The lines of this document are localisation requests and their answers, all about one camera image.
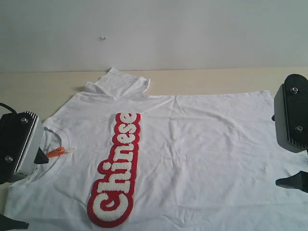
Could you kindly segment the orange neck tag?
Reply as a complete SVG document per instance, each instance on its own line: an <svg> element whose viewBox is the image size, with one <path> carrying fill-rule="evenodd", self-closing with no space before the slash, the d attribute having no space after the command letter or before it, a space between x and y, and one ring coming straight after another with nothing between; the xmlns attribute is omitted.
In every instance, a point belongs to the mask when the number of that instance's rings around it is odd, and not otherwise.
<svg viewBox="0 0 308 231"><path fill-rule="evenodd" d="M59 147L57 149L54 149L48 153L46 153L46 156L48 158L53 158L53 157L58 157L61 156L65 153L65 148L64 147Z"/></svg>

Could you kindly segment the white t-shirt red lettering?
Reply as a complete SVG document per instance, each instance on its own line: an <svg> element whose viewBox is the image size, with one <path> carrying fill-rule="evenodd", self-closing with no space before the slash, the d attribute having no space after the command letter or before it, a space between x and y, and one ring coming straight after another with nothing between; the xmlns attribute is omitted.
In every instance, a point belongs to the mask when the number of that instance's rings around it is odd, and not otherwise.
<svg viewBox="0 0 308 231"><path fill-rule="evenodd" d="M31 231L305 231L308 195L275 181L308 169L276 142L268 91L148 96L111 69L45 120L69 153L8 189Z"/></svg>

